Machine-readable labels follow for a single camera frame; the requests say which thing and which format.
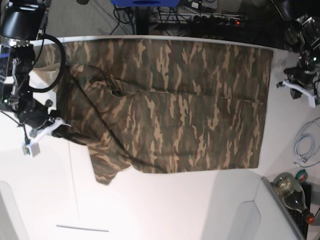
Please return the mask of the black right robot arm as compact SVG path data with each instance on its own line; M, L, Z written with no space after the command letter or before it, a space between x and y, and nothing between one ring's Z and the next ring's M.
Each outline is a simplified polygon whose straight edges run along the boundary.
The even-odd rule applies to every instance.
M66 65L66 53L62 43L46 33L49 0L10 0L0 25L0 110L14 113L18 126L31 127L30 135L24 136L25 147L35 145L42 137L50 135L65 124L57 111L49 112L51 100L45 104L34 97L34 93L47 93L61 80ZM54 42L60 52L60 68L57 77L46 88L30 86L30 72L40 58L34 51L33 41Z

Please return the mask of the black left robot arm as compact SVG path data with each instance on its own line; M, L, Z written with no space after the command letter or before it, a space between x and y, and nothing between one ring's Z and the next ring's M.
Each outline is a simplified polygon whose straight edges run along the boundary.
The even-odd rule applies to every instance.
M295 34L292 49L299 53L296 66L283 70L286 79L276 87L288 87L294 100L305 95L314 108L320 104L320 19L307 13L302 0L273 0L272 4Z

